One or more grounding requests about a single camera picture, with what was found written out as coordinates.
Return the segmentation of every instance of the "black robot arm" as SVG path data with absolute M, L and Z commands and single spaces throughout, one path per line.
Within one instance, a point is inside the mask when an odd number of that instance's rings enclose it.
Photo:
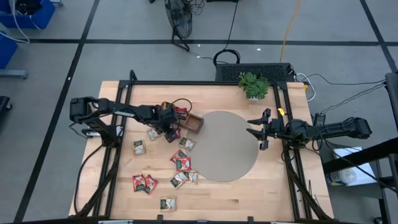
M 267 108 L 262 118 L 249 120 L 248 123 L 263 125 L 261 131 L 247 129 L 259 141 L 262 141 L 260 150 L 268 148 L 267 137 L 288 140 L 290 146 L 305 147 L 309 141 L 348 136 L 351 138 L 367 139 L 372 134 L 368 122 L 362 118 L 348 118 L 343 122 L 312 126 L 300 119 L 293 119 L 282 127 L 280 119 L 269 122 L 271 110 Z
M 116 114 L 135 119 L 137 122 L 155 128 L 166 136 L 173 132 L 172 125 L 178 121 L 177 114 L 172 106 L 162 108 L 159 105 L 132 106 L 124 103 L 115 103 L 106 98 L 93 97 L 73 98 L 70 101 L 70 120 L 74 123 L 85 123 L 90 131 L 97 132 L 105 146 L 117 146 L 120 139 L 116 126 L 105 124 L 100 117 Z

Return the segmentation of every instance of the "circular cardboard board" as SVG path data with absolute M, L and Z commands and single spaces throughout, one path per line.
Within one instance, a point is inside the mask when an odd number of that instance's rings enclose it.
M 205 122 L 199 134 L 188 133 L 196 141 L 188 152 L 192 167 L 202 176 L 218 182 L 231 182 L 247 174 L 257 159 L 257 139 L 246 131 L 250 128 L 242 117 L 225 111 L 203 115 Z

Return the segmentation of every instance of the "small food package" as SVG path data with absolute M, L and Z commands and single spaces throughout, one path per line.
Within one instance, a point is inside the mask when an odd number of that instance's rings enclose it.
M 160 107 L 161 107 L 163 110 L 167 110 L 167 109 L 173 108 L 174 105 L 173 105 L 172 103 L 163 101 L 162 104 L 160 104 Z
M 192 141 L 191 139 L 187 138 L 187 137 L 183 137 L 180 140 L 179 146 L 187 149 L 188 151 L 191 151 L 192 148 L 195 146 L 196 142 Z
M 145 154 L 145 142 L 144 142 L 144 140 L 134 141 L 132 143 L 132 146 L 134 148 L 135 155 Z
M 177 117 L 180 120 L 183 120 L 183 121 L 187 120 L 188 111 L 186 108 L 179 108 L 178 106 L 175 106 L 174 110 L 175 110 L 175 113 L 177 114 Z
M 177 171 L 191 170 L 191 157 L 181 157 L 175 159 Z
M 170 183 L 172 183 L 175 189 L 178 189 L 187 180 L 188 177 L 183 172 L 178 172 L 170 179 Z
M 134 192 L 143 191 L 146 187 L 145 178 L 143 175 L 135 175 L 132 177 L 132 184 L 134 186 Z
M 174 156 L 170 159 L 170 161 L 172 161 L 172 162 L 175 163 L 175 159 L 176 159 L 176 158 L 181 158 L 181 157 L 187 157 L 187 155 L 186 155 L 183 151 L 178 150 L 178 151 L 174 154 Z
M 157 182 L 158 181 L 153 179 L 150 175 L 145 177 L 146 187 L 144 188 L 144 192 L 150 195 L 150 193 L 155 189 Z
M 161 212 L 172 212 L 176 211 L 176 197 L 161 197 L 160 198 L 160 211 Z
M 160 138 L 164 133 L 162 131 L 157 131 L 154 128 L 151 128 L 147 131 L 149 139 L 151 141 L 155 141 L 156 139 Z
M 188 177 L 188 183 L 198 184 L 198 172 L 184 172 L 184 175 Z

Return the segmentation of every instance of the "black floor stripe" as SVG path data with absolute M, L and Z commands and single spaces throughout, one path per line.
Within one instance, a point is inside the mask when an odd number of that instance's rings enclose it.
M 31 39 L 35 44 L 79 44 L 78 39 Z M 188 44 L 226 44 L 227 40 L 185 40 Z M 282 45 L 283 40 L 230 40 L 236 45 Z M 118 40 L 118 39 L 87 39 L 85 44 L 172 44 L 171 40 Z M 286 45 L 298 46 L 378 46 L 378 41 L 317 41 L 288 40 Z M 398 42 L 388 42 L 386 45 L 398 46 Z
M 62 106 L 63 106 L 63 104 L 65 102 L 65 98 L 67 97 L 67 93 L 68 93 L 70 84 L 72 82 L 72 78 L 73 78 L 73 75 L 75 73 L 76 67 L 78 65 L 78 62 L 79 62 L 79 59 L 80 59 L 80 55 L 81 55 L 81 51 L 83 50 L 83 46 L 84 46 L 85 40 L 86 40 L 87 35 L 88 35 L 88 31 L 89 31 L 89 29 L 91 27 L 91 23 L 93 22 L 93 18 L 94 18 L 95 12 L 97 10 L 99 1 L 100 0 L 95 0 L 94 3 L 93 3 L 93 6 L 91 8 L 90 15 L 88 16 L 85 29 L 84 29 L 84 31 L 83 31 L 83 33 L 81 35 L 81 39 L 80 39 L 79 45 L 77 47 L 75 56 L 73 57 L 72 64 L 70 65 L 70 68 L 69 68 L 69 71 L 68 71 L 68 75 L 67 75 L 67 77 L 65 79 L 65 83 L 63 84 L 60 97 L 59 97 L 57 105 L 55 107 L 54 114 L 53 114 L 53 116 L 51 118 L 51 122 L 50 122 L 49 128 L 48 128 L 48 130 L 47 130 L 47 132 L 45 134 L 42 147 L 40 148 L 39 155 L 37 156 L 37 160 L 36 160 L 35 166 L 33 168 L 33 171 L 32 171 L 32 173 L 30 175 L 30 178 L 29 178 L 28 184 L 26 186 L 24 195 L 22 196 L 22 200 L 21 200 L 21 202 L 19 204 L 18 211 L 17 211 L 17 213 L 15 215 L 15 218 L 14 218 L 14 222 L 22 222 L 23 219 L 24 219 L 27 207 L 29 205 L 30 198 L 32 197 L 32 194 L 33 194 L 37 179 L 39 178 L 39 174 L 40 174 L 40 171 L 41 171 L 42 166 L 43 166 L 45 155 L 47 154 L 47 151 L 49 149 L 50 142 L 51 142 L 52 136 L 53 136 L 54 131 L 55 131 L 55 127 L 57 126 L 58 119 L 59 119 L 60 114 L 61 114 Z
M 79 44 L 80 39 L 31 39 L 32 44 Z
M 384 42 L 383 36 L 381 35 L 379 28 L 377 27 L 376 21 L 374 20 L 374 18 L 372 16 L 372 13 L 371 13 L 371 11 L 369 9 L 368 4 L 366 4 L 365 0 L 361 0 L 361 4 L 362 4 L 362 7 L 363 7 L 363 9 L 365 11 L 365 14 L 368 17 L 368 20 L 369 20 L 369 22 L 371 24 L 371 27 L 372 27 L 373 32 L 374 32 L 374 35 L 376 35 L 376 38 L 377 38 L 377 40 L 380 43 L 381 49 L 382 49 L 382 51 L 384 53 L 384 56 L 386 57 L 387 63 L 390 66 L 391 71 L 392 72 L 398 71 L 397 65 L 396 65 L 394 59 L 392 58 L 386 43 Z
M 390 46 L 390 47 L 393 47 L 393 46 L 398 47 L 398 42 L 385 42 L 385 45 Z

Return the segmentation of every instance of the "desk fan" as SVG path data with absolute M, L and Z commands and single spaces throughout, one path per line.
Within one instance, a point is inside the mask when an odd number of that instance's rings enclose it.
M 184 39 L 192 33 L 192 12 L 191 5 L 187 0 L 165 0 L 167 17 L 173 28 L 172 44 L 186 50 L 190 50 Z M 174 37 L 177 36 L 184 46 L 175 43 Z

